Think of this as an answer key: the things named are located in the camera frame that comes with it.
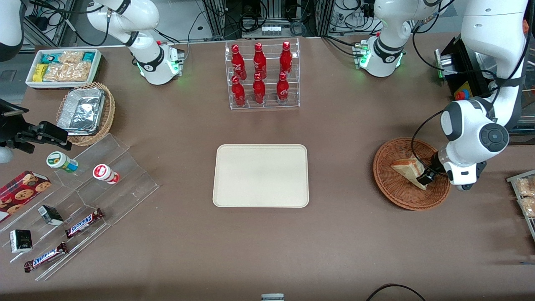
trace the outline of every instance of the red bottle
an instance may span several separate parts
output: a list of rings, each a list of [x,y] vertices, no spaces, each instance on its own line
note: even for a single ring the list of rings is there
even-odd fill
[[[266,63],[266,55],[262,51],[262,44],[255,44],[255,58],[253,59],[255,63],[255,73],[260,73],[262,79],[268,77],[268,67]]]
[[[264,97],[266,96],[266,85],[262,81],[262,75],[255,73],[255,82],[253,83],[253,90],[255,91],[255,101],[258,104],[264,103]]]
[[[279,82],[277,83],[277,102],[279,104],[288,103],[288,82],[286,81],[286,72],[279,74]]]
[[[245,90],[240,84],[240,79],[237,76],[232,76],[232,96],[234,97],[236,106],[245,106]]]
[[[232,69],[234,69],[234,75],[238,76],[241,80],[247,78],[247,72],[245,71],[245,61],[240,53],[240,47],[234,44],[231,47],[232,50]]]
[[[282,43],[282,53],[280,54],[280,72],[290,74],[292,72],[292,53],[290,52],[290,42]]]

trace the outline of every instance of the beige tray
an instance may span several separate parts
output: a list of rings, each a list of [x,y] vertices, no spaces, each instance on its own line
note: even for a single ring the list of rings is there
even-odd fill
[[[213,203],[218,207],[305,207],[307,148],[295,144],[221,145]]]

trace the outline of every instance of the round wicker basket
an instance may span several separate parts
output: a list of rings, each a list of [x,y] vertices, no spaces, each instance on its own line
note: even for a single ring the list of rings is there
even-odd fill
[[[373,176],[379,189],[394,204],[409,210],[428,210],[446,199],[451,185],[446,177],[437,175],[427,190],[421,190],[390,167],[395,160],[411,157],[410,141],[411,138],[404,137],[383,144],[373,159]],[[422,161],[429,164],[431,156],[437,150],[415,139],[414,151]]]
[[[106,134],[110,131],[111,124],[113,123],[113,114],[115,114],[115,100],[113,99],[113,95],[111,95],[110,90],[99,82],[92,82],[90,84],[86,84],[80,87],[77,87],[75,89],[89,89],[89,88],[99,88],[102,89],[106,93],[106,99],[104,100],[104,111],[101,118],[100,123],[100,130],[96,133],[96,135],[93,136],[69,136],[68,140],[72,142],[72,144],[78,145],[78,146],[89,146],[94,143],[97,143],[99,140],[104,138]],[[59,120],[59,116],[61,115],[63,111],[63,105],[65,104],[65,100],[67,99],[67,95],[63,98],[63,101],[61,105],[59,106],[58,113],[56,114],[56,123]]]

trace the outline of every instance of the red button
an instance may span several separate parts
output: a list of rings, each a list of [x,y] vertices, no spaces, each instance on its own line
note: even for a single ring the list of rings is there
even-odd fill
[[[463,91],[455,93],[455,100],[466,99],[466,94]]]

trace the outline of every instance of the cookie box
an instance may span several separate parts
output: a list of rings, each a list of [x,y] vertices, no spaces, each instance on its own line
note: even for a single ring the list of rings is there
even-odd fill
[[[0,188],[0,223],[51,185],[47,177],[25,171]]]

